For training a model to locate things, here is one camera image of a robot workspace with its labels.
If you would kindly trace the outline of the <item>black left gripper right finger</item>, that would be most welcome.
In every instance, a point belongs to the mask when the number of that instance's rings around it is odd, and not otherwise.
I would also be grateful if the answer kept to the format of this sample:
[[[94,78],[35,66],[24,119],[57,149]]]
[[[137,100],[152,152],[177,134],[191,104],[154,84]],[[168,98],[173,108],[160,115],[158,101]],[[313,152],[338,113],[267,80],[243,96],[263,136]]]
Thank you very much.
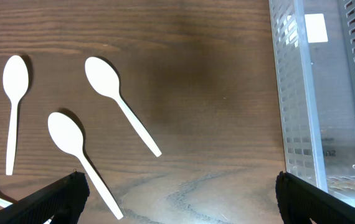
[[[355,224],[354,207],[290,173],[277,175],[275,192],[285,224]]]

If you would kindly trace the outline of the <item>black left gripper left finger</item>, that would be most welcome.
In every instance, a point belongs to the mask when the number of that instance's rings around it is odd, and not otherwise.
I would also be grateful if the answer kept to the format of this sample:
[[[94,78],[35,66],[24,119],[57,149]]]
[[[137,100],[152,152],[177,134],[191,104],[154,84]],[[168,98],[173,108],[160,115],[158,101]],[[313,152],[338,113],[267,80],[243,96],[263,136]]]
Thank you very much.
[[[77,223],[89,195],[85,174],[73,172],[2,208],[0,223]]]

